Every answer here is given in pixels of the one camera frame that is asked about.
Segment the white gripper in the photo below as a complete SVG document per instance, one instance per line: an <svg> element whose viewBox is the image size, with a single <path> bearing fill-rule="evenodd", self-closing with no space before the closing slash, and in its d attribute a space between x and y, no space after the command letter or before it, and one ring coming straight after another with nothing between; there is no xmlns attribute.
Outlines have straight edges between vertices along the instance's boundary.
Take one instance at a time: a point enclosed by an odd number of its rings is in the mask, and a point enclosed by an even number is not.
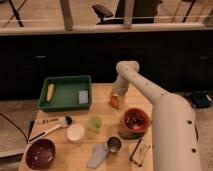
<svg viewBox="0 0 213 171"><path fill-rule="evenodd" d="M124 96L129 88L129 82L122 78L120 75L117 76L112 86L112 93L119 96Z"/></svg>

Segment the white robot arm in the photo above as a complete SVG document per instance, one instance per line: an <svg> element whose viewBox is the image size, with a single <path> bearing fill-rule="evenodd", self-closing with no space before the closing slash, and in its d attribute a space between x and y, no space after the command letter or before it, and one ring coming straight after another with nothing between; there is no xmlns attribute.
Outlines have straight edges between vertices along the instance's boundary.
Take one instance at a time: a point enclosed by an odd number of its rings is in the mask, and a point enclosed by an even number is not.
<svg viewBox="0 0 213 171"><path fill-rule="evenodd" d="M112 92L125 95L129 84L143 94L152 107L153 171L202 171L196 116L189 102L139 74L137 61L119 61Z"/></svg>

